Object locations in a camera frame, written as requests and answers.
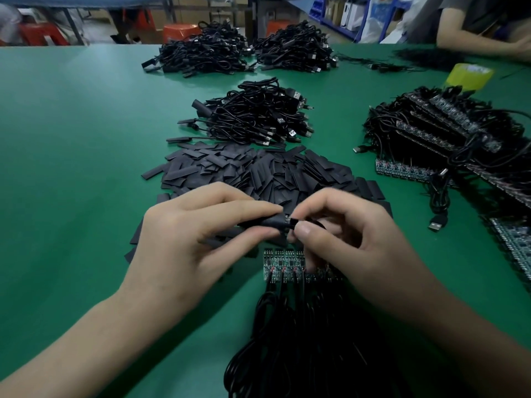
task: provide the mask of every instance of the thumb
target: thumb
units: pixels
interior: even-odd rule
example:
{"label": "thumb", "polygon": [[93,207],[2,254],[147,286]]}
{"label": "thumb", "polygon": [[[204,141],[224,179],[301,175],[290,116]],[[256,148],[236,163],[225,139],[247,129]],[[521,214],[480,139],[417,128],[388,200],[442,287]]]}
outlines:
{"label": "thumb", "polygon": [[363,253],[357,248],[308,221],[298,222],[294,233],[304,247],[309,248],[347,276],[352,273],[353,261],[363,260]]}

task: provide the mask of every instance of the blue shelf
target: blue shelf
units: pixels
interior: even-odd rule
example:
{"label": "blue shelf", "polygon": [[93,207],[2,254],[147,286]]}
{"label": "blue shelf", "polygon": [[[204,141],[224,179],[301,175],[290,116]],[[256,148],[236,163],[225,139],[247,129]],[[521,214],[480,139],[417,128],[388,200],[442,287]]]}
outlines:
{"label": "blue shelf", "polygon": [[330,29],[335,30],[338,33],[341,33],[343,36],[348,37],[349,39],[356,40],[356,37],[358,36],[358,31],[352,32],[349,31],[346,28],[343,28],[341,26],[336,26],[334,23],[329,19],[322,19],[321,24],[328,26]]}

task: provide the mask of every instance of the circuit board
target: circuit board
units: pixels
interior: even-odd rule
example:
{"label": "circuit board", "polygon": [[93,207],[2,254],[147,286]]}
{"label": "circuit board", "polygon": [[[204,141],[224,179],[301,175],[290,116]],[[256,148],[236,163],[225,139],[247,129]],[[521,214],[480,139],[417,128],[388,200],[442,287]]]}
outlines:
{"label": "circuit board", "polygon": [[[419,181],[429,183],[430,176],[435,174],[435,170],[425,169],[424,167],[410,166],[403,163],[394,163],[381,159],[375,160],[376,173],[384,176],[397,177],[399,179]],[[449,186],[457,188],[453,180],[450,180]]]}
{"label": "circuit board", "polygon": [[306,273],[306,261],[302,251],[280,248],[264,250],[264,281],[287,283],[338,279],[338,274],[329,266],[317,269],[315,274]]}
{"label": "circuit board", "polygon": [[522,220],[489,218],[501,243],[528,281],[531,281],[531,227]]}

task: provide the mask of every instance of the right hand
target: right hand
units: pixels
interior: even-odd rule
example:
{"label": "right hand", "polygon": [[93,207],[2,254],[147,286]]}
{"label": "right hand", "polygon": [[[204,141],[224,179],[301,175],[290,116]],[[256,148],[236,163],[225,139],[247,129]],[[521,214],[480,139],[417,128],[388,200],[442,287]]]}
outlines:
{"label": "right hand", "polygon": [[369,302],[413,325],[421,325],[446,307],[451,294],[383,207],[326,188],[304,200],[291,217],[321,219],[328,229],[307,221],[295,226],[294,235],[305,247],[307,267],[319,265],[315,256],[328,261]]}
{"label": "right hand", "polygon": [[524,36],[522,39],[511,43],[511,45],[516,59],[531,62],[531,35]]}

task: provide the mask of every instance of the gray t-shirt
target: gray t-shirt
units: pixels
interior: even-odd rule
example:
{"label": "gray t-shirt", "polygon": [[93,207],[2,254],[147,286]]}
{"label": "gray t-shirt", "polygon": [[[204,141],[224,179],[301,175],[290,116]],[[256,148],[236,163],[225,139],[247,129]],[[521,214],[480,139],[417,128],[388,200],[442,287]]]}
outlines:
{"label": "gray t-shirt", "polygon": [[455,8],[466,12],[463,29],[482,33],[503,16],[506,0],[428,0],[407,28],[408,43],[435,43],[441,12]]}

